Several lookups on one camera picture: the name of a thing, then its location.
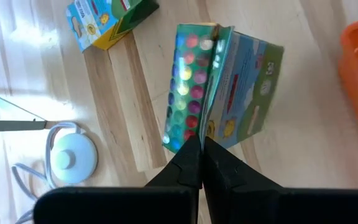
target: black plastic part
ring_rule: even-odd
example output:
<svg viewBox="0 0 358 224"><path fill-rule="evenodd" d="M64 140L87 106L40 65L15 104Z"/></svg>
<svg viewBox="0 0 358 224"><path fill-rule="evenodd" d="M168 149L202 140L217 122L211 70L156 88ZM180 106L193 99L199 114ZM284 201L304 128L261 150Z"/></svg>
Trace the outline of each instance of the black plastic part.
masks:
<svg viewBox="0 0 358 224"><path fill-rule="evenodd" d="M34 222L182 224L194 223L193 209L187 187L64 187L37 201Z"/></svg>
<svg viewBox="0 0 358 224"><path fill-rule="evenodd" d="M215 224L358 223L358 190L281 187L210 138L203 183Z"/></svg>
<svg viewBox="0 0 358 224"><path fill-rule="evenodd" d="M203 159L203 182L212 223L269 223L274 212L271 200L283 187L210 138L205 140Z"/></svg>
<svg viewBox="0 0 358 224"><path fill-rule="evenodd" d="M196 136L145 187L55 189L34 222L197 223L201 180L214 224L358 223L358 190L287 189Z"/></svg>
<svg viewBox="0 0 358 224"><path fill-rule="evenodd" d="M187 186L201 189L201 143L192 136L147 186Z"/></svg>

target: watercolor paint set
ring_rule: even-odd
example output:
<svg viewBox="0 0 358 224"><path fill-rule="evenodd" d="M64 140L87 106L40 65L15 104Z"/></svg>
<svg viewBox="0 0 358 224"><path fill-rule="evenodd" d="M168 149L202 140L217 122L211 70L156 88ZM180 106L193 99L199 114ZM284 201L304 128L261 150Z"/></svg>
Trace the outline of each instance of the watercolor paint set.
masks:
<svg viewBox="0 0 358 224"><path fill-rule="evenodd" d="M74 0L66 17L81 51L106 50L156 9L155 0Z"/></svg>
<svg viewBox="0 0 358 224"><path fill-rule="evenodd" d="M219 24L179 24L163 145L192 135L225 148L262 129L284 48Z"/></svg>

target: colorful paint pan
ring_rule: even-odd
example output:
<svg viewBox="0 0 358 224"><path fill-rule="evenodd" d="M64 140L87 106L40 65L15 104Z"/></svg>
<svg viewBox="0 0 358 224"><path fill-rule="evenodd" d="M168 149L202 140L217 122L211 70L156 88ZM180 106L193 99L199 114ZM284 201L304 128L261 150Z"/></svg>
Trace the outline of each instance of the colorful paint pan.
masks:
<svg viewBox="0 0 358 224"><path fill-rule="evenodd" d="M162 139L163 145L172 152L177 152L190 136L200 130L215 28L197 24L178 26Z"/></svg>
<svg viewBox="0 0 358 224"><path fill-rule="evenodd" d="M194 136L194 135L196 135L196 133L193 130L187 129L185 131L185 141L187 141L187 139L189 139L191 136Z"/></svg>
<svg viewBox="0 0 358 224"><path fill-rule="evenodd" d="M198 70L197 72L195 72L194 82L196 82L197 84L203 84L204 82L206 82L206 79L207 79L206 71Z"/></svg>
<svg viewBox="0 0 358 224"><path fill-rule="evenodd" d="M199 85L193 86L190 94L194 99L201 99L204 96L204 89Z"/></svg>
<svg viewBox="0 0 358 224"><path fill-rule="evenodd" d="M184 59L185 59L185 63L189 65L194 62L195 56L192 52L186 52L184 55Z"/></svg>
<svg viewBox="0 0 358 224"><path fill-rule="evenodd" d="M175 105L179 110L184 110L186 108L186 102L183 99L178 100Z"/></svg>
<svg viewBox="0 0 358 224"><path fill-rule="evenodd" d="M182 80L189 80L191 78L191 68L185 67L183 70L180 71L180 78Z"/></svg>
<svg viewBox="0 0 358 224"><path fill-rule="evenodd" d="M186 46L188 48L193 48L198 45L198 36L195 34L190 34L186 39Z"/></svg>
<svg viewBox="0 0 358 224"><path fill-rule="evenodd" d="M189 127L189 128L195 128L197 127L198 125L198 119L196 116L193 116L193 115L189 115L187 116L186 118L186 125Z"/></svg>
<svg viewBox="0 0 358 224"><path fill-rule="evenodd" d="M187 107L190 113L198 114L201 111L201 105L198 101L191 101Z"/></svg>
<svg viewBox="0 0 358 224"><path fill-rule="evenodd" d="M179 83L177 90L178 90L179 94L181 94L182 96L185 96L189 92L189 86L186 83L182 82L182 83Z"/></svg>

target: cardboard box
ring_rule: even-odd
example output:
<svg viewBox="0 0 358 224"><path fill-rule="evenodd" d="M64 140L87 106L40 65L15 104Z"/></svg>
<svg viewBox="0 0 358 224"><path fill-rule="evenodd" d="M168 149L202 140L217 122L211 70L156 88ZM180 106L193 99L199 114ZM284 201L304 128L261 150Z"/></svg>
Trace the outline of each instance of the cardboard box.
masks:
<svg viewBox="0 0 358 224"><path fill-rule="evenodd" d="M283 47L240 34L233 27L180 24L163 145L177 152L198 134L202 145L208 136L229 148L259 132L276 89L283 52Z"/></svg>
<svg viewBox="0 0 358 224"><path fill-rule="evenodd" d="M75 0L66 17L81 51L106 50L156 9L154 0Z"/></svg>

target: metal stand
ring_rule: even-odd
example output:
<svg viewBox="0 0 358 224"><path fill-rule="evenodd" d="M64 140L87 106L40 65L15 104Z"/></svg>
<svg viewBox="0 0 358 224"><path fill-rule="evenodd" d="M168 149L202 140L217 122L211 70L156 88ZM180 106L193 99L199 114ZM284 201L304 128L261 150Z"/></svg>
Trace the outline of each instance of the metal stand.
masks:
<svg viewBox="0 0 358 224"><path fill-rule="evenodd" d="M0 98L0 108L17 114L25 114L32 118L27 121L0 121L0 131L29 131L42 130L45 128L47 121L37 115L26 111L2 98Z"/></svg>

